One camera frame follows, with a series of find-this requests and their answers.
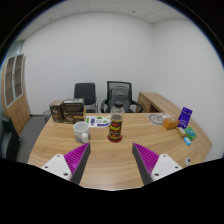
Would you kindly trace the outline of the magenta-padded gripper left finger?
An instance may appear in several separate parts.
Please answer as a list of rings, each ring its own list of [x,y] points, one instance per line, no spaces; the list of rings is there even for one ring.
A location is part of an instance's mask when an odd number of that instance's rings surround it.
[[[90,144],[87,143],[65,155],[56,154],[42,166],[42,169],[65,180],[79,184],[90,153]]]

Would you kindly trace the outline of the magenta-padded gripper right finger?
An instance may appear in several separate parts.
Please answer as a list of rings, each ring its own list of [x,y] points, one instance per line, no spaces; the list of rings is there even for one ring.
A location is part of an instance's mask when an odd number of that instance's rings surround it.
[[[135,157],[144,185],[182,169],[182,167],[167,154],[157,154],[137,143],[133,144],[132,153]]]

